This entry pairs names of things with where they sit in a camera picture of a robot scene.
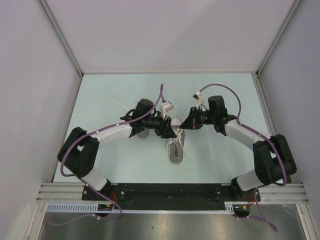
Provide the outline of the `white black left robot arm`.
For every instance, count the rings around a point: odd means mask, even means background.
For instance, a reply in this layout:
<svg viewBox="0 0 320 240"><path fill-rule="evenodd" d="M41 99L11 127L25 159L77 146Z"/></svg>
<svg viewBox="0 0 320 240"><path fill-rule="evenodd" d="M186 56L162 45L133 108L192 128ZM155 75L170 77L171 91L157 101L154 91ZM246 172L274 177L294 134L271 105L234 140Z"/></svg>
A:
<svg viewBox="0 0 320 240"><path fill-rule="evenodd" d="M173 104L164 101L159 110L154 108L152 101L141 99L135 108L121 117L122 122L94 134L81 127L74 128L60 149L57 159L79 180L93 188L93 194L100 200L110 196L110 181L97 170L95 160L100 147L122 139L137 136L146 139L149 130L154 130L162 139L172 139L177 135L172 129L171 118L167 112L172 110Z"/></svg>

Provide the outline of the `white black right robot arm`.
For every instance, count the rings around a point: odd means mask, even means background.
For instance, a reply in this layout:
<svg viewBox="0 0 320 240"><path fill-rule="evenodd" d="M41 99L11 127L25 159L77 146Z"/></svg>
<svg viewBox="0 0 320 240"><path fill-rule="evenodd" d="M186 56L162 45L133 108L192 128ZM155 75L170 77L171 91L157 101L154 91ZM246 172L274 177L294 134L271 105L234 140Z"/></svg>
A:
<svg viewBox="0 0 320 240"><path fill-rule="evenodd" d="M185 121L180 125L184 130L199 130L212 125L217 133L230 137L253 152L254 168L231 181L230 194L242 201L254 188L277 184L297 172L288 141L282 134L269 135L240 122L235 115L228 114L221 95L208 98L209 108L191 107Z"/></svg>

